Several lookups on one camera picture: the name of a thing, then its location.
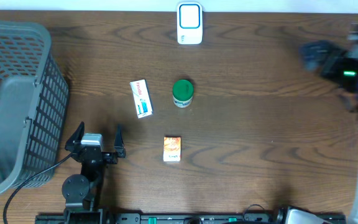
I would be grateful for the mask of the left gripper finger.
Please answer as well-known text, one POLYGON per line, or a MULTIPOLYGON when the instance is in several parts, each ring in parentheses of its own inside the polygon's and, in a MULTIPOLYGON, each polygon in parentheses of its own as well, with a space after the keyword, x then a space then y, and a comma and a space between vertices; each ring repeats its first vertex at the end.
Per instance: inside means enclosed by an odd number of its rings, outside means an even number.
POLYGON ((76 146, 81 144, 82 137, 85 133, 85 123, 82 121, 76 131, 66 141, 66 146, 76 146))
POLYGON ((126 157, 126 149, 124 146, 124 141, 122 139, 121 126, 117 126, 115 140, 114 140, 114 150, 117 154, 117 157, 126 157))

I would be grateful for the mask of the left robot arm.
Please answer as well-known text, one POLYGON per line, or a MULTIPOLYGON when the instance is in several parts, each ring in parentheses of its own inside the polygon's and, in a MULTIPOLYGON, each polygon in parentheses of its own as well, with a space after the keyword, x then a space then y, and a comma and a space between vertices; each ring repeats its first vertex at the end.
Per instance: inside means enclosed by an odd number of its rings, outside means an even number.
POLYGON ((71 158, 81 164, 79 174, 69 176, 62 185, 65 198, 64 223, 114 223, 107 208, 99 208, 104 173, 108 165, 115 165, 126 157, 121 128, 117 127, 112 152, 103 151, 101 134, 85 133, 85 124, 65 144, 71 158))

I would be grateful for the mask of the small orange box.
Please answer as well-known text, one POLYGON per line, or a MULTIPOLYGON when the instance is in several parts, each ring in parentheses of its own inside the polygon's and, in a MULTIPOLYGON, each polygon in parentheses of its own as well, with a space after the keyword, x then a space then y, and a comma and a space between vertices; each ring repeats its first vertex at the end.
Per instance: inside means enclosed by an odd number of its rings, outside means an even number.
POLYGON ((180 162, 181 160, 181 137, 164 137, 163 161, 180 162))

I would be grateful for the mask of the green lidded jar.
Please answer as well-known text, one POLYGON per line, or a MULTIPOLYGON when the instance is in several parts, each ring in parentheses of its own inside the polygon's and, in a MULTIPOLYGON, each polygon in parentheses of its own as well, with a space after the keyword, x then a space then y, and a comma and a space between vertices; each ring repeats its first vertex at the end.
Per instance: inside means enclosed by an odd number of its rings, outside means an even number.
POLYGON ((186 108, 193 101, 194 87, 188 80, 178 80, 172 89, 173 102, 179 108, 186 108))

